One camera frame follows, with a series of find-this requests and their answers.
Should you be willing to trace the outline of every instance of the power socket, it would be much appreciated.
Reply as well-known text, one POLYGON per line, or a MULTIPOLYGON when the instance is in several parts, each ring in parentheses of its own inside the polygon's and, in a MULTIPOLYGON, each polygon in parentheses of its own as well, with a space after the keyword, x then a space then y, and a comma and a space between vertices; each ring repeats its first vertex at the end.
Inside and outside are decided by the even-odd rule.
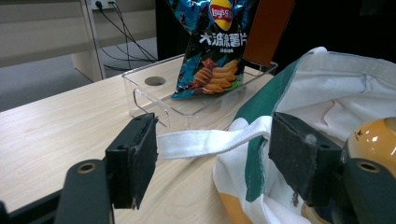
POLYGON ((114 9, 110 3, 116 3, 116 0, 91 0, 92 10, 99 10, 99 7, 96 6, 97 1, 102 3, 102 9, 114 9))

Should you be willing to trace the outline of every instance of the dark background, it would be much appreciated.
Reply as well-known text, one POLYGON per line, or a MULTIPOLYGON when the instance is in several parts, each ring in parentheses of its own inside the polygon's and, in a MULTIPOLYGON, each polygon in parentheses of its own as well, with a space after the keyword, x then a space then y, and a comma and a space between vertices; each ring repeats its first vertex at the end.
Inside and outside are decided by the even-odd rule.
MULTIPOLYGON (((156 1, 160 60, 184 53, 190 37, 165 1, 156 1)), ((296 0, 273 58, 277 71, 316 47, 396 63, 396 1, 296 0)))

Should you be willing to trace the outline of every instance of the lay's logo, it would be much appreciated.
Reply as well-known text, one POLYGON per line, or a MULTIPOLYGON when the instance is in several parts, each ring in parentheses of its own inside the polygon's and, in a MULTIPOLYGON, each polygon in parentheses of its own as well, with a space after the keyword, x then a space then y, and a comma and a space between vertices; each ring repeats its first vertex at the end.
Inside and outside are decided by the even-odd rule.
POLYGON ((224 31, 228 31, 233 21, 231 3, 228 0, 213 0, 210 4, 210 12, 215 23, 224 31))

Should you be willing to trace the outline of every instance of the yellow helmet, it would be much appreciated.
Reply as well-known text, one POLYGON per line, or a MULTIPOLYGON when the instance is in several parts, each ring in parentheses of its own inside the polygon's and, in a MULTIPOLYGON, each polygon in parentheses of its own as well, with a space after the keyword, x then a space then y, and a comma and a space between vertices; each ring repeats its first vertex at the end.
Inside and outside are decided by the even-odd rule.
POLYGON ((349 158, 375 161, 396 177, 396 117, 363 123, 349 136, 346 147, 349 158))

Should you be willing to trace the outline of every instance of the green stripe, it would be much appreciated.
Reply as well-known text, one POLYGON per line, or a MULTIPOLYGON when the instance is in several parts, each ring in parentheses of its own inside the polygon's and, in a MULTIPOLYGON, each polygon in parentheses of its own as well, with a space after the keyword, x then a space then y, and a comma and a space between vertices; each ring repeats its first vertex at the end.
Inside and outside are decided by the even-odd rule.
MULTIPOLYGON (((235 119, 244 118, 250 124, 260 116, 272 116, 292 81, 298 62, 291 63, 272 78, 239 109, 235 119)), ((248 143, 245 167, 248 202, 256 200, 265 190, 266 176, 263 170, 262 148, 266 143, 267 140, 263 137, 256 137, 248 143)))

